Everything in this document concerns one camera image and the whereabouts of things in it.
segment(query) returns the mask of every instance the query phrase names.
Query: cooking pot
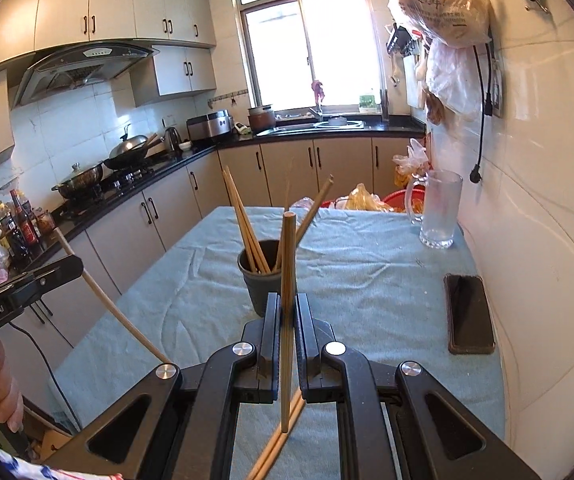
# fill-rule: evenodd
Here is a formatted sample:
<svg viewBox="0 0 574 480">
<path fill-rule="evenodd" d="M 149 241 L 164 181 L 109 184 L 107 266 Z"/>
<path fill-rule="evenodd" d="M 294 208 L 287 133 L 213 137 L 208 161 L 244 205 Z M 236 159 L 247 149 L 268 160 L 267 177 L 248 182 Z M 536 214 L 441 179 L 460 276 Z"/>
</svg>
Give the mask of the cooking pot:
<svg viewBox="0 0 574 480">
<path fill-rule="evenodd" d="M 111 151 L 109 158 L 104 162 L 110 170 L 123 170 L 135 166 L 147 156 L 149 144 L 144 135 L 128 139 L 127 134 L 124 134 L 121 139 L 122 142 Z"/>
<path fill-rule="evenodd" d="M 257 106 L 249 109 L 249 127 L 255 134 L 276 127 L 276 115 L 272 105 Z"/>
<path fill-rule="evenodd" d="M 71 168 L 74 171 L 60 184 L 51 188 L 52 191 L 58 191 L 66 200 L 75 198 L 81 191 L 100 184 L 102 180 L 102 162 L 96 162 L 84 168 L 80 168 L 80 164 L 75 163 Z"/>
</svg>

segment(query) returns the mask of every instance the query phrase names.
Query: pot lid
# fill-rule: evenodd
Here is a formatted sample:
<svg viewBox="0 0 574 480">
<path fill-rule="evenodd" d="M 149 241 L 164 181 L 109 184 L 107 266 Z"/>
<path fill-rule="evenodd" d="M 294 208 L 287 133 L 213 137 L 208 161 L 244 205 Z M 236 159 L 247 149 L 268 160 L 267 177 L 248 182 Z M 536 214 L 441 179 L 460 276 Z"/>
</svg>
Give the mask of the pot lid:
<svg viewBox="0 0 574 480">
<path fill-rule="evenodd" d="M 128 139 L 127 134 L 124 134 L 121 139 L 122 142 L 112 150 L 112 152 L 109 154 L 109 158 L 114 158 L 118 155 L 122 155 L 123 153 L 129 152 L 129 150 L 133 150 L 134 148 L 142 146 L 145 142 L 147 142 L 147 137 L 144 135 L 137 135 Z"/>
<path fill-rule="evenodd" d="M 93 170 L 96 166 L 99 166 L 102 162 L 95 162 L 94 164 L 88 164 L 83 168 L 80 167 L 80 163 L 77 162 L 71 165 L 71 168 L 74 170 L 69 173 L 64 179 L 62 179 L 61 184 L 65 184 L 65 182 L 69 182 L 70 180 L 74 179 L 80 174 L 83 174 L 85 171 Z"/>
</svg>

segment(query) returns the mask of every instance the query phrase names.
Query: black phone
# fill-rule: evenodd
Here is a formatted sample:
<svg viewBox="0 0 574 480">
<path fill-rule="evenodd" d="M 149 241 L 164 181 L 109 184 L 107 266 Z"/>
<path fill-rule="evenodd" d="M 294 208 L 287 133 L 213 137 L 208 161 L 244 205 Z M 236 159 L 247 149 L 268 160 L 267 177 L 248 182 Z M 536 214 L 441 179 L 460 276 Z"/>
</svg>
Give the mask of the black phone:
<svg viewBox="0 0 574 480">
<path fill-rule="evenodd" d="M 490 308 L 480 276 L 445 275 L 448 349 L 452 354 L 491 354 L 496 348 Z"/>
</svg>

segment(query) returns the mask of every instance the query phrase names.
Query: glass mug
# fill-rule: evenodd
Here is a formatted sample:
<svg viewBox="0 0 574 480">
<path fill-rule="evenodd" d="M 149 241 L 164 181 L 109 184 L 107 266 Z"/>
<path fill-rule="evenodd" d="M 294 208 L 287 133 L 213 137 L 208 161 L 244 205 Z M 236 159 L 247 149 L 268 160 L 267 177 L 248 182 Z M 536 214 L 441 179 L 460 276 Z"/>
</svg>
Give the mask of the glass mug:
<svg viewBox="0 0 574 480">
<path fill-rule="evenodd" d="M 411 204 L 416 184 L 425 186 L 423 214 L 414 213 Z M 454 242 L 454 229 L 461 201 L 462 176 L 453 171 L 430 170 L 413 175 L 405 192 L 405 209 L 413 224 L 420 225 L 420 241 L 427 247 L 446 249 Z"/>
</svg>

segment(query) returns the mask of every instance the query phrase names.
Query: range hood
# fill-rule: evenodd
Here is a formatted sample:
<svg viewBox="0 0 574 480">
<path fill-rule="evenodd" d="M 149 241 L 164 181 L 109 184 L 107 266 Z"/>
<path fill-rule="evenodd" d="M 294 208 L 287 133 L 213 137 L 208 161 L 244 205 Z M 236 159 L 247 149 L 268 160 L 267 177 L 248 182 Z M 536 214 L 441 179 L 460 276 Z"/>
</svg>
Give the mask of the range hood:
<svg viewBox="0 0 574 480">
<path fill-rule="evenodd" d="M 59 49 L 27 69 L 13 106 L 113 79 L 152 54 L 150 48 L 126 43 L 85 43 Z"/>
</svg>

